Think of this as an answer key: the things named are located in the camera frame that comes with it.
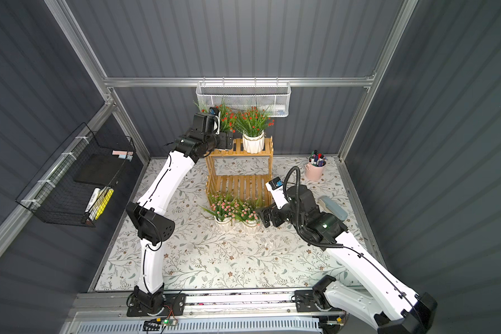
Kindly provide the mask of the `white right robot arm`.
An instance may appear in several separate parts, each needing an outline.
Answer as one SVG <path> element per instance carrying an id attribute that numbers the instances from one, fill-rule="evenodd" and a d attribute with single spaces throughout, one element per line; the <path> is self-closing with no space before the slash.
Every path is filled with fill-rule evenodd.
<path id="1" fill-rule="evenodd" d="M 368 291 L 356 292 L 326 275 L 313 286 L 320 310 L 338 308 L 369 324 L 378 333 L 427 333 L 438 303 L 395 278 L 371 256 L 334 214 L 323 212 L 304 185 L 284 189 L 280 180 L 266 184 L 274 204 L 260 210 L 264 226 L 289 222 L 304 242 L 328 253 Z"/>

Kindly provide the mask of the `pink flower pot two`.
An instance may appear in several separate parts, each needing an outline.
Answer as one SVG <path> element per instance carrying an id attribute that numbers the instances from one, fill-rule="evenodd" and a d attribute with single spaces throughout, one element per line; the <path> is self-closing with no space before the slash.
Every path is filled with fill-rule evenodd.
<path id="1" fill-rule="evenodd" d="M 262 223 L 258 211 L 263 207 L 264 201 L 261 198 L 236 199 L 235 220 L 244 232 L 250 235 L 259 232 Z"/>

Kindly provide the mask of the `red flower pot one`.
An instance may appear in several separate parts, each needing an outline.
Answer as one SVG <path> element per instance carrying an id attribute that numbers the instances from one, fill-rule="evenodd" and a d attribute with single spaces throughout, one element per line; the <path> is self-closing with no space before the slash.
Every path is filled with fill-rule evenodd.
<path id="1" fill-rule="evenodd" d="M 260 106 L 247 107 L 234 116 L 234 128 L 242 134 L 247 153 L 261 153 L 265 145 L 265 129 L 274 125 L 273 112 Z"/>

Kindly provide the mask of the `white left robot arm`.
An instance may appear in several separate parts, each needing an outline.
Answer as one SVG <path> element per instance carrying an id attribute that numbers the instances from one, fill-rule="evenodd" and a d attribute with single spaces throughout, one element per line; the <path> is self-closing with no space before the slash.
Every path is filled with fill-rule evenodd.
<path id="1" fill-rule="evenodd" d="M 216 149 L 231 148 L 230 135 L 221 131 L 221 112 L 209 108 L 193 116 L 192 126 L 174 141 L 174 149 L 150 188 L 136 202 L 126 206 L 126 213 L 141 241 L 141 276 L 132 293 L 134 308 L 149 315 L 164 310 L 163 262 L 165 242 L 175 230 L 175 222 L 165 217 L 168 205 L 199 159 Z"/>

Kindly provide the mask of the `pink flower pot one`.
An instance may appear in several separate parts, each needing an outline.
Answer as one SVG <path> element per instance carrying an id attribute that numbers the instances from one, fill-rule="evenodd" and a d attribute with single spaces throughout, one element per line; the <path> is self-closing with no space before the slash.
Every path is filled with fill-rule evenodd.
<path id="1" fill-rule="evenodd" d="M 208 207 L 202 209 L 212 216 L 217 227 L 225 232 L 237 229 L 237 214 L 239 203 L 231 193 L 209 193 L 207 195 Z"/>

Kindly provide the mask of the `red flower pot two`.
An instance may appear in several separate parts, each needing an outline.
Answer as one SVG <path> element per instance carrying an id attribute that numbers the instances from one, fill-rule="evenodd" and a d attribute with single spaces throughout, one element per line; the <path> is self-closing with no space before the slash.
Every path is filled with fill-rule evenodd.
<path id="1" fill-rule="evenodd" d="M 202 113 L 206 113 L 210 110 L 210 107 L 203 102 L 195 102 L 195 105 Z M 217 104 L 214 108 L 217 108 L 219 111 L 220 132 L 235 133 L 235 121 L 237 119 L 236 113 L 224 103 Z"/>

